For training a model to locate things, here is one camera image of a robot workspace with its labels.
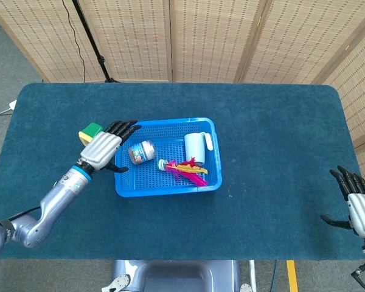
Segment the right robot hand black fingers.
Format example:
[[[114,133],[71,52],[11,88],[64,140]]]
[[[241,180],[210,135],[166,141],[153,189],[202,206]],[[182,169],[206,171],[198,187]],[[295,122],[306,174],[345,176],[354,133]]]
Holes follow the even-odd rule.
[[[352,230],[365,240],[365,179],[341,165],[337,166],[336,170],[331,170],[330,174],[339,185],[349,211],[349,219],[332,220],[326,215],[321,215],[320,218],[335,228]]]

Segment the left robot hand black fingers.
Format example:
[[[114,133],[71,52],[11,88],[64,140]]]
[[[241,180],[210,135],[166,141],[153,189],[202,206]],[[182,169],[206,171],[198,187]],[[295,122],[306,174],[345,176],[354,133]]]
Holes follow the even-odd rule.
[[[114,121],[105,130],[96,134],[92,141],[82,150],[77,165],[87,174],[108,169],[114,173],[124,173],[128,167],[118,167],[112,159],[128,138],[142,126],[132,121]]]

